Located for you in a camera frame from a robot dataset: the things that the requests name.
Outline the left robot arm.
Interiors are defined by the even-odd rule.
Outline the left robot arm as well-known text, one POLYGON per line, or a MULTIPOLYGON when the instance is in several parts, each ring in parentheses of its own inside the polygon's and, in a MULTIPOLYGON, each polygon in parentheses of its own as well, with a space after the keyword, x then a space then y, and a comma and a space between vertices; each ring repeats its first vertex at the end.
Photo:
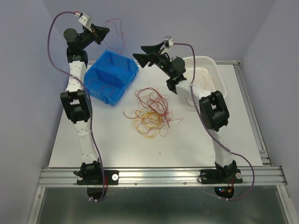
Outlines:
POLYGON ((95 25, 91 25, 90 28, 83 27, 82 33, 73 28, 64 31, 68 45, 66 55, 70 77, 65 92, 60 94, 60 99, 68 120, 74 125, 80 144, 82 164, 79 171, 74 171, 79 185, 98 185, 104 182, 104 172, 91 128, 92 104, 83 81, 88 63, 85 48, 92 42, 101 44, 109 31, 109 28, 95 25))

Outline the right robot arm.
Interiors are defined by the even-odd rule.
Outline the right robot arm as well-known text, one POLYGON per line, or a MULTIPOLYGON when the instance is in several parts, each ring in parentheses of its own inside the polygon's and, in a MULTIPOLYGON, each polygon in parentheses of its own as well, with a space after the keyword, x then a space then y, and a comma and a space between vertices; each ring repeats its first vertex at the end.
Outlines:
POLYGON ((193 101, 203 127, 213 141, 215 152, 215 169, 203 169, 200 172, 204 184, 233 183, 238 173, 236 161, 231 151, 223 145, 224 128, 228 125, 229 111, 220 91, 208 92, 184 77, 185 61, 176 57, 170 59, 166 51, 171 46, 160 43, 152 46, 142 46, 142 54, 134 53, 133 57, 141 67, 156 65, 169 79, 168 89, 188 100, 193 101))

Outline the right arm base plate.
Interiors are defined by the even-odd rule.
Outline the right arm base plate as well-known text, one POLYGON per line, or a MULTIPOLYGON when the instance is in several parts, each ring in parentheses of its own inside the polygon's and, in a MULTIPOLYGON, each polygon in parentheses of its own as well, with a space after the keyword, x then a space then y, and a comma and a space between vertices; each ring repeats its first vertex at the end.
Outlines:
POLYGON ((236 174, 240 173, 240 170, 223 171, 220 169, 202 169, 198 181, 202 184, 228 184, 232 183, 243 183, 242 178, 237 178, 236 174))

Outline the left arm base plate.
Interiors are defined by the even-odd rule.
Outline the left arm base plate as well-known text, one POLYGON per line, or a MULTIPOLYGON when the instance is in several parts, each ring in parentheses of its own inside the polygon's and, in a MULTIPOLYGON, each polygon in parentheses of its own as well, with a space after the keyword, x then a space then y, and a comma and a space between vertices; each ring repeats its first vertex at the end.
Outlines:
MULTIPOLYGON (((106 185, 118 185, 119 171, 118 170, 104 170, 106 185)), ((77 177, 77 185, 103 185, 102 173, 92 175, 89 177, 77 177)))

